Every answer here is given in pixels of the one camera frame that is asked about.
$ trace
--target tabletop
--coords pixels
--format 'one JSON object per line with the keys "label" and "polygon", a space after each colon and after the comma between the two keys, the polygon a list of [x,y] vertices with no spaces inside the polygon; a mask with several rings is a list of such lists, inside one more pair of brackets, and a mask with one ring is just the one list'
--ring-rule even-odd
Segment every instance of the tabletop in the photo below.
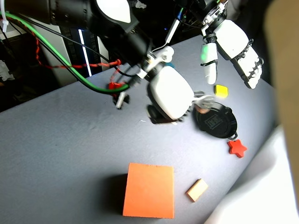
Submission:
{"label": "tabletop", "polygon": [[[172,63],[194,91],[213,94],[199,65],[201,44],[197,36],[174,45]],[[90,80],[104,87],[112,73]],[[0,113],[0,223],[204,223],[276,123],[266,82],[248,89],[219,56],[216,83],[229,89],[216,101],[237,119],[248,149],[241,159],[228,153],[227,139],[201,132],[192,114],[177,125],[152,124],[145,80],[128,91],[131,102],[122,110],[77,82]],[[121,215],[130,162],[174,167],[174,219]],[[209,188],[192,203],[185,193],[199,178]]]}

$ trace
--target star-shaped toy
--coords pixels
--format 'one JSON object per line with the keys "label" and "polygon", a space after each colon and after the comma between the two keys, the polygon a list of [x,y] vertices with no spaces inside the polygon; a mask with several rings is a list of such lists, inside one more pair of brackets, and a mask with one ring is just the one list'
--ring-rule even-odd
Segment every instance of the star-shaped toy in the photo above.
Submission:
{"label": "star-shaped toy", "polygon": [[247,150],[247,148],[242,145],[240,140],[237,141],[229,141],[229,153],[230,154],[235,154],[239,158],[242,158],[244,156],[244,152]]}

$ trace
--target beige blurred object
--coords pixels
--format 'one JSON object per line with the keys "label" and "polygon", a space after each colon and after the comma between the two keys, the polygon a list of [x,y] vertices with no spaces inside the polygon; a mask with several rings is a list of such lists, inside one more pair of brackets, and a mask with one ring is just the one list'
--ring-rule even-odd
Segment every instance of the beige blurred object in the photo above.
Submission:
{"label": "beige blurred object", "polygon": [[207,188],[207,183],[203,179],[199,179],[195,182],[195,184],[193,184],[192,187],[190,187],[186,194],[192,199],[193,202],[196,202]]}
{"label": "beige blurred object", "polygon": [[265,18],[278,111],[284,126],[288,158],[299,202],[299,1],[276,0]]}

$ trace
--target wooden block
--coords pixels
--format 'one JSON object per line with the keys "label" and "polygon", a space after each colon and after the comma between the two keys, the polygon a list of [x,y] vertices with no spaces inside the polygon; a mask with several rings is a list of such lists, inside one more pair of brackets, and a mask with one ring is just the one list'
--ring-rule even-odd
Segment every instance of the wooden block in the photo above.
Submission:
{"label": "wooden block", "polygon": [[130,163],[124,216],[174,218],[173,167]]}
{"label": "wooden block", "polygon": [[192,187],[190,187],[186,194],[193,200],[193,202],[196,202],[207,188],[207,183],[203,179],[199,179]]}

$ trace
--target zip tie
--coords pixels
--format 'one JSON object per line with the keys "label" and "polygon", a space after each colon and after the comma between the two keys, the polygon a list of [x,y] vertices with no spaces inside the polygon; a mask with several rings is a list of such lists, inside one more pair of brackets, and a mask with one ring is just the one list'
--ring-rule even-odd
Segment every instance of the zip tie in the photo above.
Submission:
{"label": "zip tie", "polygon": [[0,8],[1,8],[1,14],[2,14],[2,18],[3,18],[3,32],[6,33],[6,29],[7,29],[7,26],[8,26],[8,21],[6,19],[6,16],[5,16],[5,8],[4,8],[4,0],[0,0]]}

